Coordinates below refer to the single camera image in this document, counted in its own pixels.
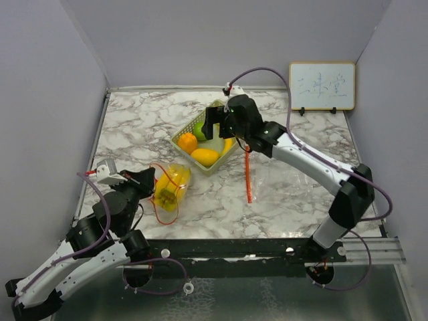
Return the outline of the clear zip bag red zipper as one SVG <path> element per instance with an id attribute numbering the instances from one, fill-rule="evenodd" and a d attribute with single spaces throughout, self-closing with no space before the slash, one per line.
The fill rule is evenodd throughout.
<path id="1" fill-rule="evenodd" d="M 165 166 L 151 163 L 149 167 L 160 171 L 160 175 L 155 175 L 154 194 L 150 198 L 156 220 L 161 225 L 172 225 L 179 217 L 180 204 L 190 184 L 191 170 L 177 163 Z"/>

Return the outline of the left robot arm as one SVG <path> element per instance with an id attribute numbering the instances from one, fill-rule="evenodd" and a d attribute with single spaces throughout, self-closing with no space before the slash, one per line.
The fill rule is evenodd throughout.
<path id="1" fill-rule="evenodd" d="M 150 245 L 132 226 L 139 202 L 154 193 L 155 169 L 140 172 L 96 171 L 99 183 L 111 188 L 87 217 L 77 221 L 54 254 L 30 276 L 9 280 L 16 320 L 43 320 L 90 280 L 126 263 L 150 258 Z"/>

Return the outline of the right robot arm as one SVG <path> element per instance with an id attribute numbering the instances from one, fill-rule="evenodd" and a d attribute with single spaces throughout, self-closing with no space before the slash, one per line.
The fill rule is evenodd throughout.
<path id="1" fill-rule="evenodd" d="M 369 167 L 353 167 L 303 144 L 285 126 L 263 120 L 255 101 L 246 94 L 228 99 L 223 106 L 206 108 L 202 129 L 206 139 L 213 138 L 215 125 L 219 137 L 244 140 L 250 150 L 298 169 L 334 196 L 327 218 L 307 245 L 308 256 L 314 261 L 331 254 L 335 241 L 356 226 L 375 199 Z"/>

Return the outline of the yellow banana bunch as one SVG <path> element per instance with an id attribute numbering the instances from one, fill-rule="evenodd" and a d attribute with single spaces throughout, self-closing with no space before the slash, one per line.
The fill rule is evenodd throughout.
<path id="1" fill-rule="evenodd" d="M 190 179 L 189 167 L 178 164 L 169 165 L 157 179 L 154 203 L 167 212 L 175 211 L 187 192 Z"/>

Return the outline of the green lime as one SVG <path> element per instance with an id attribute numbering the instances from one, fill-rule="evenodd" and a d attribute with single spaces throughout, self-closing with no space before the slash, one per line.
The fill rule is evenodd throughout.
<path id="1" fill-rule="evenodd" d="M 193 135 L 199 142 L 204 142 L 207 140 L 205 134 L 203 133 L 204 122 L 196 122 L 193 126 Z"/>

